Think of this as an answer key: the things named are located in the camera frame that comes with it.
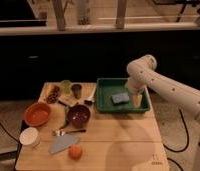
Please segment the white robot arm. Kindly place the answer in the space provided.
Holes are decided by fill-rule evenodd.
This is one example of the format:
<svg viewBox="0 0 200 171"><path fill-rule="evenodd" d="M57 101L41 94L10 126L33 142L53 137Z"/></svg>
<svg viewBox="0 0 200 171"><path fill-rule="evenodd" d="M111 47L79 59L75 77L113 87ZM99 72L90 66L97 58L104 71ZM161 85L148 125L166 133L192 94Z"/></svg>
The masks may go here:
<svg viewBox="0 0 200 171"><path fill-rule="evenodd" d="M191 114L200 124L200 90L157 73L156 67L155 57L149 54L129 62L126 67L129 76L126 87L134 95L149 87L167 101ZM200 135L192 171L200 171Z"/></svg>

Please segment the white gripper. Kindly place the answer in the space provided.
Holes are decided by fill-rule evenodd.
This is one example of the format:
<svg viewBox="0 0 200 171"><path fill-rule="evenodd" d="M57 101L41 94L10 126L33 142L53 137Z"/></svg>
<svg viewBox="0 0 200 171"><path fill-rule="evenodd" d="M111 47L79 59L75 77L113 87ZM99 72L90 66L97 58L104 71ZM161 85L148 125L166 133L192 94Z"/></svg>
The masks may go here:
<svg viewBox="0 0 200 171"><path fill-rule="evenodd" d="M131 79L127 79L125 83L125 87L128 89L130 93L135 95L133 97L133 104L135 108L139 108L141 106L142 95L140 95L144 91L144 87L138 87L135 82Z"/></svg>

